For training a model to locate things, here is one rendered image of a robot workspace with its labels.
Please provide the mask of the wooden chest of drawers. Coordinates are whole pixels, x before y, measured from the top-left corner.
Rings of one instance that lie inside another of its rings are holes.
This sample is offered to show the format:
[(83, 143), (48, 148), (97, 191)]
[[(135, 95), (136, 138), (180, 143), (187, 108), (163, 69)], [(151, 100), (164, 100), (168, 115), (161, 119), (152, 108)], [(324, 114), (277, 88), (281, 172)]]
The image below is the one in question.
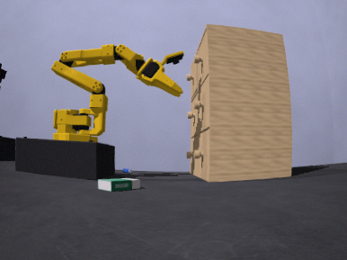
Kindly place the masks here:
[[(207, 24), (209, 70), (208, 182), (291, 176), (292, 118), (283, 35)], [(198, 49), (199, 49), (198, 47)], [(196, 54), (198, 56), (198, 49)], [(195, 54), (195, 55), (196, 55)], [(195, 135), (195, 136), (194, 136)]]

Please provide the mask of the white eraser with green sleeve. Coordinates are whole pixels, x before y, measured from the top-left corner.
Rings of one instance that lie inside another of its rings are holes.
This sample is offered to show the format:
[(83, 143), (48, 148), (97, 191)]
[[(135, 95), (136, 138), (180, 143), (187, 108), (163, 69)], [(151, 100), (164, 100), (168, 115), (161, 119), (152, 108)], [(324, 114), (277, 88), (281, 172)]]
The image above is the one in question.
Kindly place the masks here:
[(117, 178), (98, 179), (98, 189), (104, 191), (123, 191), (140, 188), (140, 179)]

